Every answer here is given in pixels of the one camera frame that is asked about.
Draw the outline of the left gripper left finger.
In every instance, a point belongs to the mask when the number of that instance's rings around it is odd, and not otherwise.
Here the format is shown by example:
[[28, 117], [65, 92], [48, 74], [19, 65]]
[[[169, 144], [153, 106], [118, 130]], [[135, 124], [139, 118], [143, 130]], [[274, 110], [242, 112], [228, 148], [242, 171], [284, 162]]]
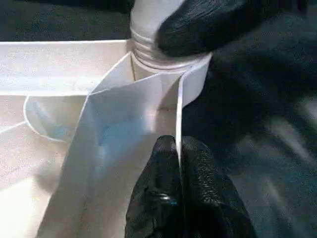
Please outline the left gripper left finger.
[[183, 202], [173, 136], [157, 139], [126, 213], [127, 238], [183, 237]]

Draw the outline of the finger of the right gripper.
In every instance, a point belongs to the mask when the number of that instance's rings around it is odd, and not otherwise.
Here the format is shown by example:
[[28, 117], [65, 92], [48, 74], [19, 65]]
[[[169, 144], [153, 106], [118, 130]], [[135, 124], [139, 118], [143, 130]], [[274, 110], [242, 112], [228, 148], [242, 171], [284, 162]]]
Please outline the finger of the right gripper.
[[270, 0], [186, 0], [159, 27], [156, 46], [169, 57], [215, 50], [255, 28]]

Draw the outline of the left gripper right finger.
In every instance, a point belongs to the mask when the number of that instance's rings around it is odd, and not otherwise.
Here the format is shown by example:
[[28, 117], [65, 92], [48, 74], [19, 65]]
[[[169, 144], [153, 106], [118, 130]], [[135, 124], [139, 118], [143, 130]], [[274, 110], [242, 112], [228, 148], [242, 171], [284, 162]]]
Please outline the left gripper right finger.
[[189, 238], [253, 238], [255, 229], [231, 179], [211, 150], [182, 139], [182, 174]]

